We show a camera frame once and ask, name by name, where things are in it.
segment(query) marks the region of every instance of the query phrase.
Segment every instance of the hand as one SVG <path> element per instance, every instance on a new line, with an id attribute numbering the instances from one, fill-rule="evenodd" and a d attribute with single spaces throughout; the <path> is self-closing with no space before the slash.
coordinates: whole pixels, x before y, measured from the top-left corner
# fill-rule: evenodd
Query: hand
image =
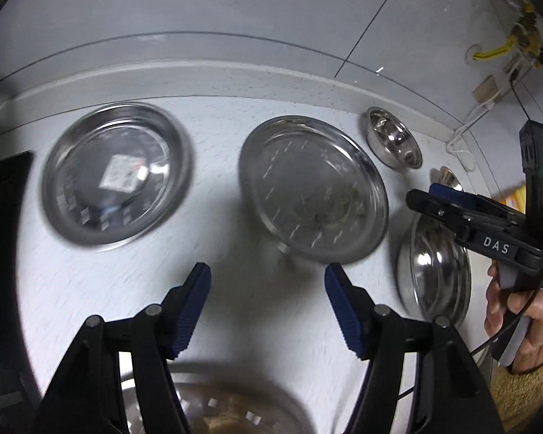
<path id="1" fill-rule="evenodd" d="M 485 319 L 485 331 L 491 337 L 501 329 L 506 308 L 501 304 L 499 298 L 501 287 L 499 286 L 496 263 L 493 263 L 487 274 L 493 278 L 487 288 L 487 319 Z M 507 298 L 507 307 L 514 314 L 519 313 L 532 294 L 533 291 L 510 294 Z M 535 300 L 525 314 L 533 321 L 515 355 L 511 367 L 514 374 L 530 372 L 543 364 L 543 290 L 537 292 Z"/>

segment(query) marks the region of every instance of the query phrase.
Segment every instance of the stainless steel plate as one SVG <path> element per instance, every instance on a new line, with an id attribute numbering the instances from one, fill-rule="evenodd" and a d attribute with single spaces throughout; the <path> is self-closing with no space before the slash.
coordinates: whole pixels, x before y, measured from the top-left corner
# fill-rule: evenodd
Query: stainless steel plate
<path id="1" fill-rule="evenodd" d="M 143 103 L 103 107 L 70 127 L 46 162 L 46 216 L 65 238 L 115 247 L 149 230 L 182 201 L 189 138 L 167 112 Z"/>
<path id="2" fill-rule="evenodd" d="M 416 304 L 425 320 L 443 315 L 460 326 L 471 298 L 467 250 L 455 243 L 454 234 L 440 222 L 419 214 L 403 249 L 398 285 L 407 309 Z"/>
<path id="3" fill-rule="evenodd" d="M 209 375 L 171 372 L 177 397 L 193 434 L 310 434 L 313 429 L 287 403 Z M 145 434 L 133 378 L 122 382 L 127 425 Z"/>
<path id="4" fill-rule="evenodd" d="M 369 255 L 388 224 L 378 170 L 345 133 L 289 115 L 257 127 L 240 156 L 249 206 L 288 249 L 320 263 Z"/>

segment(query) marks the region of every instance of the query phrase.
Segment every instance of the countertop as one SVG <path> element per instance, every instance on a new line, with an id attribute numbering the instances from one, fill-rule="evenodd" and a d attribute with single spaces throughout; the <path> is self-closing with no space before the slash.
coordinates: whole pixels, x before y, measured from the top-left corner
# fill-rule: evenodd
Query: countertop
<path id="1" fill-rule="evenodd" d="M 283 255 L 244 212 L 237 180 L 243 141 L 260 123 L 300 114 L 326 121 L 354 138 L 373 159 L 390 203 L 388 233 L 378 249 L 345 270 L 373 300 L 407 316 L 394 268 L 412 212 L 414 187 L 427 189 L 433 169 L 448 166 L 466 191 L 464 169 L 439 140 L 415 132 L 424 165 L 397 172 L 379 162 L 360 135 L 357 114 L 304 104 L 247 98 L 142 100 L 170 111 L 188 130 L 195 153 L 188 196 L 160 227 L 114 250 L 94 252 L 60 238 L 42 212 L 39 184 L 62 132 L 95 107 L 63 112 L 0 135 L 0 159 L 32 150 L 35 160 L 22 205 L 17 249 L 20 318 L 30 364 L 44 392 L 62 355 L 88 315 L 134 315 L 181 284 L 197 261 L 212 268 L 212 291 L 189 349 L 178 362 L 231 370 L 252 384 L 273 383 L 299 403 L 318 433 L 342 432 L 366 363 L 340 334 L 323 284 L 324 267 Z M 485 339 L 487 258 L 470 253 L 472 296 L 460 329 L 469 347 Z M 122 358 L 122 372 L 130 369 Z M 405 358 L 402 390 L 412 386 L 414 357 Z M 398 405 L 393 432 L 404 432 L 411 397 Z"/>

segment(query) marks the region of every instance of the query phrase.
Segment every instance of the metal basin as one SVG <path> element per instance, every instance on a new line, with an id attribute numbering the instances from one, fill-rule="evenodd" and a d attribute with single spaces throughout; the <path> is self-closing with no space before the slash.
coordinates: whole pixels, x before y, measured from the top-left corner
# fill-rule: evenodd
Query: metal basin
<path id="1" fill-rule="evenodd" d="M 254 391 L 218 376 L 171 372 L 192 434 L 311 434 L 303 411 L 282 393 Z M 145 434 L 135 382 L 122 382 L 131 434 Z"/>
<path id="2" fill-rule="evenodd" d="M 382 108 L 371 107 L 366 118 L 366 141 L 382 163 L 394 169 L 422 166 L 416 139 L 397 117 Z"/>
<path id="3" fill-rule="evenodd" d="M 457 327 L 463 322 L 471 298 L 468 254 L 438 221 L 414 217 L 398 256 L 397 280 L 413 317 L 432 321 L 444 315 Z"/>
<path id="4" fill-rule="evenodd" d="M 446 166 L 441 167 L 438 183 L 453 188 L 456 191 L 463 190 L 463 187 L 455 174 L 450 169 L 446 168 Z"/>
<path id="5" fill-rule="evenodd" d="M 239 161 L 244 198 L 283 249 L 320 263 L 369 255 L 388 224 L 374 163 L 345 133 L 317 119 L 271 119 L 247 138 Z"/>
<path id="6" fill-rule="evenodd" d="M 191 164 L 189 137 L 168 112 L 143 103 L 103 107 L 52 149 L 42 180 L 46 216 L 73 243 L 119 246 L 177 208 Z"/>

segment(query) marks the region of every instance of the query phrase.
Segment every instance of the yellow cable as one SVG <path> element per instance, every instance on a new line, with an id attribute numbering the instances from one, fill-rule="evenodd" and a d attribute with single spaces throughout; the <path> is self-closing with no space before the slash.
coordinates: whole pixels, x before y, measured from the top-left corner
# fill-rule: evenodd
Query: yellow cable
<path id="1" fill-rule="evenodd" d="M 473 60 L 492 60 L 502 55 L 507 54 L 508 52 L 515 47 L 517 43 L 517 38 L 515 36 L 509 36 L 507 42 L 501 47 L 491 50 L 489 52 L 476 52 L 472 55 Z"/>

